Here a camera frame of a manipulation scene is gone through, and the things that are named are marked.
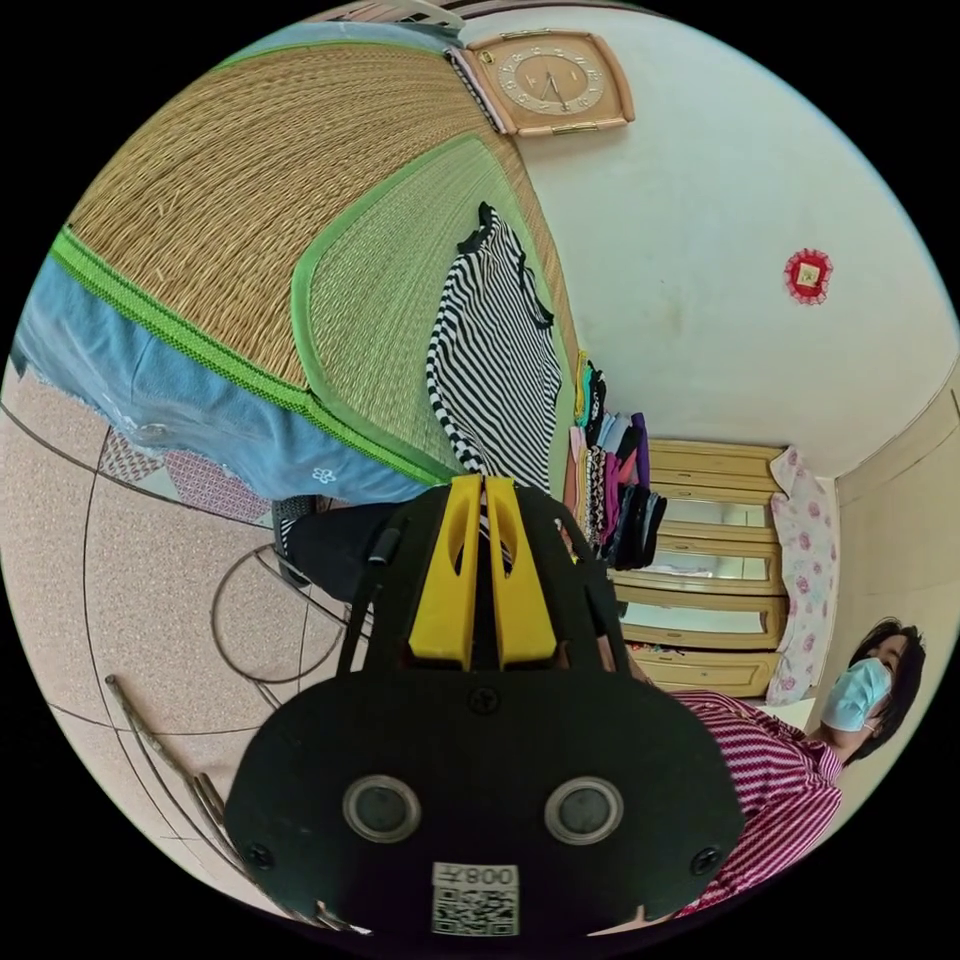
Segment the black and white striped shirt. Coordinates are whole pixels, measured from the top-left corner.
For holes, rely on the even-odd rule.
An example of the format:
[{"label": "black and white striped shirt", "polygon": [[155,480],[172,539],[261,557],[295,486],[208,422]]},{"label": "black and white striped shirt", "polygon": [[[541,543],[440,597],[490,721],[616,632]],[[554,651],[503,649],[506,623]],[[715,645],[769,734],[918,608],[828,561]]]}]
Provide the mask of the black and white striped shirt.
[{"label": "black and white striped shirt", "polygon": [[550,493],[560,365],[517,235],[480,204],[458,247],[427,351],[427,392],[468,473]]}]

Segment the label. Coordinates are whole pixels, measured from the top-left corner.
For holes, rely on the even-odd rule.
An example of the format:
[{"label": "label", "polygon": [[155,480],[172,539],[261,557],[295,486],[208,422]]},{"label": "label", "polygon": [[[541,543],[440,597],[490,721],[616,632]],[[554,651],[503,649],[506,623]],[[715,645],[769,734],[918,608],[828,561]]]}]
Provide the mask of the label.
[{"label": "label", "polygon": [[520,873],[514,866],[433,865],[434,933],[513,937],[520,932]]},{"label": "label", "polygon": [[804,247],[798,250],[783,268],[787,291],[797,303],[815,306],[827,299],[833,264],[822,250]]}]

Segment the red decoration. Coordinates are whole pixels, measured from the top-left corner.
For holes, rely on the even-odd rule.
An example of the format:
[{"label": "red decoration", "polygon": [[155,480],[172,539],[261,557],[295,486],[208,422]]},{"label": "red decoration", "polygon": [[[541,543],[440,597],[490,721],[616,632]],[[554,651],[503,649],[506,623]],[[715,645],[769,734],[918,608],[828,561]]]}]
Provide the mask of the red decoration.
[{"label": "red decoration", "polygon": [[794,300],[805,306],[814,306],[827,299],[832,273],[833,264],[825,253],[805,248],[787,261],[783,279]]}]

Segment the black device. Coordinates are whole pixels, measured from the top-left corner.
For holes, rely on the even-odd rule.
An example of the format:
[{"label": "black device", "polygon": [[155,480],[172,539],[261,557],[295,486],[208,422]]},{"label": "black device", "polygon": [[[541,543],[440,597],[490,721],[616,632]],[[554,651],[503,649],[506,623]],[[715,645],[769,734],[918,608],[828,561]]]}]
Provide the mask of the black device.
[{"label": "black device", "polygon": [[666,916],[744,819],[713,737],[627,657],[563,504],[502,478],[431,489],[372,551],[335,677],[253,737],[227,832],[276,903],[374,937],[516,949]]}]

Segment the striped shirt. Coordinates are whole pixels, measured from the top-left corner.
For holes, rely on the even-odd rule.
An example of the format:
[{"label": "striped shirt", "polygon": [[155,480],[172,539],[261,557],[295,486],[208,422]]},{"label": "striped shirt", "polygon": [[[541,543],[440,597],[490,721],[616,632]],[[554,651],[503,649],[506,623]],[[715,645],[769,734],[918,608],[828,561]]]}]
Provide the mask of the striped shirt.
[{"label": "striped shirt", "polygon": [[712,907],[799,860],[840,806],[842,764],[825,743],[719,693],[675,693],[713,734],[733,775],[746,827],[698,900],[674,916]]},{"label": "striped shirt", "polygon": [[467,473],[550,492],[561,374],[553,314],[518,236],[481,203],[459,244],[427,350],[427,395]]}]

